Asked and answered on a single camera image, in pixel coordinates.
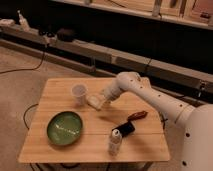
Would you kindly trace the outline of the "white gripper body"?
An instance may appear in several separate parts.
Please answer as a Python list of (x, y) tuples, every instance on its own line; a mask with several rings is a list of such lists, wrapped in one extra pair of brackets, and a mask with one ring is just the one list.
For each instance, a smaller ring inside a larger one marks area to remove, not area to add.
[(103, 95), (108, 102), (112, 102), (120, 97), (120, 90), (117, 87), (108, 86), (103, 89)]

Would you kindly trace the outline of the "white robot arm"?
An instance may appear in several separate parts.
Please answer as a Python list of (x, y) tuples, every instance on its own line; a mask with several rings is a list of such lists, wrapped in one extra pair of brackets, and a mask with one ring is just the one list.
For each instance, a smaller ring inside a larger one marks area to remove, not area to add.
[(194, 107), (151, 87), (147, 77), (121, 72), (103, 89), (109, 101), (131, 92), (185, 130), (181, 171), (213, 171), (213, 104)]

